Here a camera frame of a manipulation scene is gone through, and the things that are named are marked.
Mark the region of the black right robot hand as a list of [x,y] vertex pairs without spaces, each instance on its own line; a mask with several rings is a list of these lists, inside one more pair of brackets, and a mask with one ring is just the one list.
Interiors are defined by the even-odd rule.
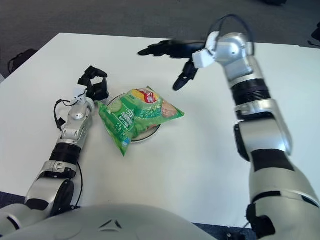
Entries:
[[168,55],[172,59],[188,59],[183,67],[182,73],[172,87],[174,91],[178,91],[190,80],[195,78],[198,69],[194,65],[192,54],[202,50],[204,47],[204,40],[169,39],[149,45],[147,48],[140,50],[137,54],[139,56],[153,55],[154,57]]

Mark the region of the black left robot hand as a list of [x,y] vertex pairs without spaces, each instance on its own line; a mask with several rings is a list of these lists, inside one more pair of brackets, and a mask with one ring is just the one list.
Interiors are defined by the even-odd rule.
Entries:
[[[82,77],[78,80],[77,84],[84,86],[85,96],[92,99],[93,101],[102,101],[109,97],[108,84],[107,84],[108,74],[98,68],[89,66]],[[101,82],[92,83],[94,78],[102,78]]]

